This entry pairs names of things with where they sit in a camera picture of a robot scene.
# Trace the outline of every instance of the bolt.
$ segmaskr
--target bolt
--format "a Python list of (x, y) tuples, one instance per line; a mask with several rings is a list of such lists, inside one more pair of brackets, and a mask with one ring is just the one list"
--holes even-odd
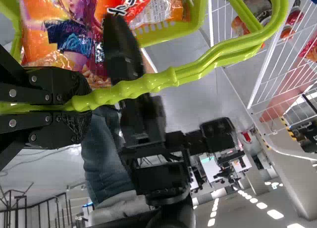
[(35, 140), (36, 140), (36, 135), (35, 134), (31, 135), (31, 141), (35, 141)]
[(75, 141), (76, 141), (76, 136), (72, 136), (72, 137), (71, 137), (71, 141), (72, 141), (72, 142), (75, 142)]
[(61, 117), (60, 116), (57, 116), (56, 117), (56, 121), (59, 123), (61, 121)]
[(31, 80), (35, 83), (38, 80), (38, 78), (36, 76), (32, 76)]
[(14, 128), (16, 126), (16, 120), (15, 119), (11, 119), (9, 122), (9, 126)]
[(60, 94), (56, 95), (56, 99), (57, 99), (58, 101), (61, 101), (61, 95), (60, 95)]
[(16, 90), (11, 89), (11, 90), (9, 91), (9, 95), (10, 95), (12, 98), (16, 97)]

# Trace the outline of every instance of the packaged food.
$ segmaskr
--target packaged food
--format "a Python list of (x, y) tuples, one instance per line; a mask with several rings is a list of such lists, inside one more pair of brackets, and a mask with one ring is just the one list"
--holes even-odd
[(156, 24), (165, 20), (182, 21), (183, 12), (182, 0), (151, 0), (130, 22), (130, 28), (135, 29), (144, 24)]
[(286, 24), (293, 26), (297, 18), (298, 18), (297, 23), (302, 21), (302, 19), (305, 16), (305, 13), (301, 12), (300, 6), (301, 6), (301, 0), (295, 0), (293, 7), (287, 17)]
[(314, 32), (309, 42), (300, 52), (299, 56), (305, 57), (313, 62), (317, 62), (317, 31)]
[[(243, 0), (243, 2), (263, 26), (269, 22), (272, 16), (272, 5), (268, 0)], [(231, 27), (238, 36), (250, 33), (239, 16), (233, 19)]]
[(19, 0), (24, 66), (57, 66), (79, 71), (92, 88), (111, 85), (104, 68), (103, 18), (127, 22), (150, 0)]
[[(270, 0), (243, 0), (243, 2), (247, 5), (247, 7), (250, 9), (250, 11), (253, 13), (253, 15), (257, 18), (257, 20), (263, 25), (263, 27), (270, 21), (272, 16), (272, 6)], [(284, 26), (284, 29), (281, 33), (280, 38), (286, 39), (288, 36), (295, 33), (294, 30), (292, 30), (292, 25), (294, 25), (297, 17), (300, 14), (299, 6), (301, 4), (300, 0), (296, 0), (294, 3), (294, 6), (291, 10), (291, 13), (286, 21), (286, 24)], [(301, 16), (299, 17), (298, 21), (301, 21), (304, 17), (304, 14), (301, 13)], [(245, 23), (243, 23), (239, 16), (237, 16), (231, 23), (231, 26), (235, 33), (238, 36), (242, 36), (245, 34), (249, 34), (250, 31), (248, 30)]]

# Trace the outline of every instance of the basket handle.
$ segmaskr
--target basket handle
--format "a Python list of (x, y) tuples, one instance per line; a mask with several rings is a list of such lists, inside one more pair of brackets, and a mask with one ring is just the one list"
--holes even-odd
[(260, 49), (262, 43), (270, 38), (282, 25), (287, 15), (288, 0), (271, 0), (273, 14), (270, 22), (264, 28), (243, 1), (229, 1), (239, 14), (241, 20), (246, 23), (252, 32), (251, 34), (218, 43), (192, 63), (179, 67), (169, 67), (166, 71), (156, 74), (145, 74), (143, 77), (133, 81), (121, 81), (114, 87), (97, 89), (88, 95), (74, 96), (67, 104), (62, 106), (28, 105), (21, 107), (21, 105), (16, 105), (11, 107), (10, 111), (25, 112), (30, 109), (53, 109), (83, 112), (90, 109), (94, 110), (103, 104), (115, 104), (126, 98), (137, 98), (144, 93), (158, 92), (166, 87), (176, 87), (198, 80), (215, 67), (251, 58)]

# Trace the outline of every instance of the person's leg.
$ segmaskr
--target person's leg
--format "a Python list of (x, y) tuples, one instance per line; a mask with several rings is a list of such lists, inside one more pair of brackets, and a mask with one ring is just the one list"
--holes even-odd
[(82, 142), (82, 157), (88, 193), (95, 206), (134, 189), (117, 154), (118, 133), (117, 112), (106, 107), (94, 111), (90, 129)]

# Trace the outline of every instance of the lime green shopping basket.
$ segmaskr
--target lime green shopping basket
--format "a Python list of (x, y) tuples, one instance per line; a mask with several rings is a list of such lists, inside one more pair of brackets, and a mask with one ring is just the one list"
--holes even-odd
[[(225, 40), (211, 47), (198, 60), (178, 67), (169, 67), (156, 74), (145, 74), (133, 81), (121, 81), (106, 89), (97, 89), (85, 96), (74, 96), (62, 106), (3, 103), (0, 113), (28, 112), (31, 110), (65, 110), (78, 112), (95, 109), (103, 104), (115, 104), (126, 98), (137, 98), (147, 92), (158, 92), (166, 87), (176, 87), (200, 79), (212, 69), (237, 63), (254, 56), (262, 43), (270, 38), (282, 25), (287, 15), (288, 0), (271, 0), (272, 17), (263, 27), (242, 0), (229, 0), (240, 19), (246, 23), (251, 34)], [(189, 23), (162, 23), (162, 28), (149, 28), (136, 31), (141, 47), (150, 46), (185, 36), (200, 28), (205, 18), (207, 0), (188, 0), (192, 21)], [(19, 59), (21, 51), (21, 24), (17, 0), (0, 0), (0, 11), (12, 21), (16, 31), (11, 54)]]

